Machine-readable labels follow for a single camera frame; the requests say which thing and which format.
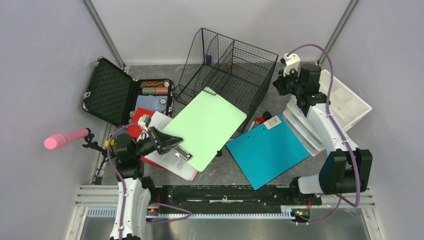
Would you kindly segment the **light green clipboard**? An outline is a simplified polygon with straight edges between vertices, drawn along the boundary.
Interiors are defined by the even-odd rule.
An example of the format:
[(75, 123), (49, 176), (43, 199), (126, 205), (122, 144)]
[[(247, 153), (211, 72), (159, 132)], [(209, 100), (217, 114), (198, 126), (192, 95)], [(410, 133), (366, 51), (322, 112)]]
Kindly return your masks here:
[(243, 111), (205, 87), (163, 132), (183, 138), (179, 146), (192, 155), (188, 164), (202, 172), (246, 118)]

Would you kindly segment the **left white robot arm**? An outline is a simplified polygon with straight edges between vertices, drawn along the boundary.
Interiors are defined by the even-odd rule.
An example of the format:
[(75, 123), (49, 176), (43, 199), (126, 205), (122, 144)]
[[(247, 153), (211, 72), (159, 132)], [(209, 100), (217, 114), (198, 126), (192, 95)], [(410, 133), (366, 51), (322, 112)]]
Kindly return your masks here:
[(143, 240), (148, 205), (157, 198), (153, 180), (144, 176), (142, 157), (156, 151), (150, 139), (136, 140), (127, 133), (114, 134), (114, 145), (107, 152), (114, 152), (111, 167), (118, 180), (117, 212), (109, 235), (110, 240)]

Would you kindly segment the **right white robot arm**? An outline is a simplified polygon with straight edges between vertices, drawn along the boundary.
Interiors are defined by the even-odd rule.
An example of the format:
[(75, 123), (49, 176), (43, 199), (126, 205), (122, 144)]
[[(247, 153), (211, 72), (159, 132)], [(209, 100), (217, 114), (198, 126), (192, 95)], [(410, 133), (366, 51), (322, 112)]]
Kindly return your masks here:
[[(327, 159), (320, 172), (294, 179), (289, 199), (302, 204), (309, 194), (341, 195), (367, 189), (373, 156), (360, 148), (334, 118), (329, 95), (320, 91), (321, 68), (303, 64), (285, 67), (273, 85), (280, 95), (290, 94), (303, 116), (315, 127)], [(273, 116), (232, 139), (247, 115), (209, 87), (204, 88), (171, 122), (166, 134), (182, 138), (183, 160), (203, 171), (215, 151), (227, 147), (254, 189), (308, 157), (308, 151), (288, 125), (288, 118)]]

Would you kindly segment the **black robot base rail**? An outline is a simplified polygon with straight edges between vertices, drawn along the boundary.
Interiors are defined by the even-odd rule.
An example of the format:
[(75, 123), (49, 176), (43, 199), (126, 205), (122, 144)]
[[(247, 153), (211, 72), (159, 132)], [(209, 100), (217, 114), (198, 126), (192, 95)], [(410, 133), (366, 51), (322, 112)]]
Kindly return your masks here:
[(314, 195), (295, 195), (288, 186), (264, 185), (157, 185), (150, 204), (161, 203), (161, 214), (188, 210), (193, 214), (279, 214), (282, 206), (316, 207), (322, 200)]

